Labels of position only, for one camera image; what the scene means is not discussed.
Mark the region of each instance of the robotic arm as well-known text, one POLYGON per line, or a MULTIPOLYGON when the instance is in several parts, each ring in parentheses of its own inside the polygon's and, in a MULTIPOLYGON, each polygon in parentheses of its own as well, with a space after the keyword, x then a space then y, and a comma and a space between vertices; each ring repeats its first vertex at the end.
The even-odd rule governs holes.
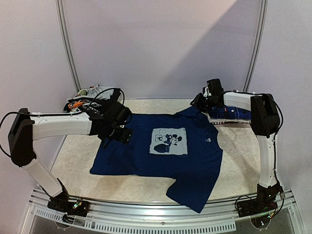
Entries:
POLYGON ((26 108, 20 109, 8 136, 11 160, 27 171, 49 195, 48 208, 68 215, 86 216, 89 203, 82 199, 70 201, 61 181, 39 160, 33 149, 33 141, 45 137, 81 134, 98 135, 101 140, 117 140, 128 144, 132 130, 121 125, 126 124, 131 114, 128 108, 117 101, 106 106, 102 115, 94 110, 71 114, 41 114, 30 113, 26 108))
POLYGON ((277 104, 271 94, 224 92, 219 79, 209 80, 207 84, 209 95, 204 97, 202 93, 198 94, 191 105, 202 112, 207 112, 213 106, 224 105, 251 111, 251 127, 259 143, 261 173, 257 185, 257 197, 254 200, 237 203, 239 216, 244 217, 276 209, 276 195, 281 193, 281 198, 285 198, 276 175, 276 143, 277 132, 280 129, 277 104))

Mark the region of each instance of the mickey mouse graphic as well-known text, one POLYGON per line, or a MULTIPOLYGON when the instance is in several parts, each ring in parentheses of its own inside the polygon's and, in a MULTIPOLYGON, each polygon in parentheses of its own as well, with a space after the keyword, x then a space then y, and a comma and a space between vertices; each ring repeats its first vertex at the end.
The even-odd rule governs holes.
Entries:
POLYGON ((156 134, 155 136, 155 142, 159 142, 161 141, 162 143, 159 145, 154 146, 154 150, 159 152, 159 153, 169 153, 170 151, 170 146, 175 145, 177 146, 177 144, 179 143, 179 141, 182 140, 181 136, 177 136, 177 134, 166 134, 163 135, 161 133, 161 130, 159 130, 159 134, 156 134))

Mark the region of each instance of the plaid shirt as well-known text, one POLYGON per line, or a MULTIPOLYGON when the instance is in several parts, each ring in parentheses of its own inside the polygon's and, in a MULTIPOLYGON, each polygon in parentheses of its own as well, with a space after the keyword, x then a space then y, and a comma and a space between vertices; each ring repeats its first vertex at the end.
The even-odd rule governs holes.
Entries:
POLYGON ((250 111, 236 108, 236 107, 213 107, 208 111, 211 118, 222 118, 222 119, 245 119, 251 120, 252 115, 250 111))

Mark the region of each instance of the white wall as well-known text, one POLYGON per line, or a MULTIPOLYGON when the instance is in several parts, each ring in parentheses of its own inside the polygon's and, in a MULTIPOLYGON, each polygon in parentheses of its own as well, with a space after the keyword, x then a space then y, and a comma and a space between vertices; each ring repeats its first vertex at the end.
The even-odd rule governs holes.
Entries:
POLYGON ((270 0, 250 91, 272 93, 284 114, 278 169, 312 233, 312 1, 270 0))
POLYGON ((83 87, 193 98, 211 78, 242 89, 261 0, 65 0, 83 87))
MULTIPOLYGON (((54 0, 0 3, 0 117, 28 107, 31 111, 60 112, 74 91, 60 35, 54 0)), ((13 117, 1 129, 6 151, 13 117)), ((62 137, 36 142, 35 149, 50 165, 62 137)), ((35 183, 0 153, 0 233, 16 234, 35 183)))

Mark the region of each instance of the vertical aluminum profile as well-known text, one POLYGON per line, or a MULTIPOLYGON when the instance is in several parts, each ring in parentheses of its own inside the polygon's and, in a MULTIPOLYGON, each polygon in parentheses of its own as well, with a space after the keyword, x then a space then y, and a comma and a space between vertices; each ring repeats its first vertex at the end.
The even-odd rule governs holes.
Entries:
POLYGON ((77 70, 74 63, 74 58, 68 38, 68 32, 66 27, 66 21, 65 21, 65 14, 64 14, 64 6, 63 6, 63 0, 56 0, 57 4, 57 11, 58 11, 58 20, 61 30, 61 35, 64 43, 64 48, 67 56, 67 61, 69 65, 69 69, 73 78, 74 86, 76 88, 76 91, 78 92, 81 89, 79 77, 77 74, 77 70))
POLYGON ((248 68, 248 74, 247 78, 243 87, 243 92, 247 92, 249 90, 249 86, 254 74, 254 68, 257 61, 259 49, 260 49, 260 43, 261 38, 263 34, 263 28, 264 28, 264 22, 265 22, 265 16, 267 13, 267 7, 268 7, 268 0, 262 0, 261 9, 259 12, 259 18, 258 18, 258 26, 256 30, 256 35, 254 39, 253 44, 253 54, 252 54, 252 60, 250 62, 249 68, 248 68))

